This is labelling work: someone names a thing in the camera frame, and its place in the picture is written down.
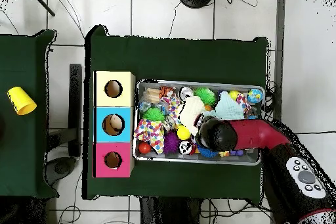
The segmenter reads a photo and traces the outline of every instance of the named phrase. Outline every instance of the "orange ball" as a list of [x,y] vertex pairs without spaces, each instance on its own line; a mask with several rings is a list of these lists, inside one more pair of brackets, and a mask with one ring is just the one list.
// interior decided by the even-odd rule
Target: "orange ball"
[[147,154],[147,153],[150,152],[151,148],[152,147],[148,143],[141,142],[139,144],[139,148],[138,149],[139,149],[139,152],[141,152],[142,154]]

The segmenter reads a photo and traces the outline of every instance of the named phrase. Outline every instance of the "green spiky ball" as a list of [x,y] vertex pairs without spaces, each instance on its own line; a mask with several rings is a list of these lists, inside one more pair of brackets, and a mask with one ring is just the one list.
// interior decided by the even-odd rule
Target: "green spiky ball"
[[194,95],[197,95],[198,97],[200,97],[204,105],[213,106],[216,102],[216,96],[214,92],[212,92],[212,90],[210,90],[209,88],[197,88],[195,90]]
[[165,116],[163,115],[162,111],[158,108],[151,107],[149,108],[143,115],[143,118],[146,120],[150,120],[152,122],[165,120]]

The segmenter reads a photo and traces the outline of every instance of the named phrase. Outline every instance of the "round hole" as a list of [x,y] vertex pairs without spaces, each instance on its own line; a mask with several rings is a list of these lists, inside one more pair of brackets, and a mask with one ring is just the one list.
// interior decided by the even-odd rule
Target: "round hole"
[[125,122],[120,115],[107,115],[102,122],[102,128],[106,134],[116,136],[119,135],[125,128]]
[[104,163],[109,168],[118,168],[121,164],[121,156],[117,152],[109,152],[104,157]]
[[105,85],[105,94],[107,94],[109,97],[119,97],[121,93],[123,92],[123,88],[117,80],[110,80]]

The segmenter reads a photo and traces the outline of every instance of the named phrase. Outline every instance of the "green cloth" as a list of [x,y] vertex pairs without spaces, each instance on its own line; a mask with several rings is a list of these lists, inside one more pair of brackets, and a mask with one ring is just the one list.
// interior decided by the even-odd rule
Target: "green cloth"
[[[210,83],[259,85],[265,87],[268,42],[255,41],[149,39],[106,37],[98,26],[88,34],[91,48],[90,95],[93,71],[130,71],[139,79],[164,79]],[[88,66],[89,55],[85,65]],[[249,198],[259,203],[261,165],[233,166],[187,164],[181,162],[135,161],[130,178],[93,178],[93,102],[89,102],[89,149],[87,192],[96,195],[188,196],[192,198]]]
[[[5,130],[0,140],[0,195],[48,198],[57,192],[46,184],[43,166],[47,134],[46,48],[54,31],[33,37],[0,35],[0,117]],[[19,86],[37,108],[19,116],[7,96]]]

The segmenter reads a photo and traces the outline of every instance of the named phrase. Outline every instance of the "yellow ball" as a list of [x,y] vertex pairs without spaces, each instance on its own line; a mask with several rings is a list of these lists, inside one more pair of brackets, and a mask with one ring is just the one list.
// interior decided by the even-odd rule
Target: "yellow ball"
[[180,125],[177,129],[177,136],[181,140],[187,140],[190,138],[190,131],[184,125]]
[[229,95],[230,95],[231,99],[233,99],[234,101],[237,100],[238,94],[240,94],[240,92],[238,92],[238,91],[231,91],[231,92],[229,92]]

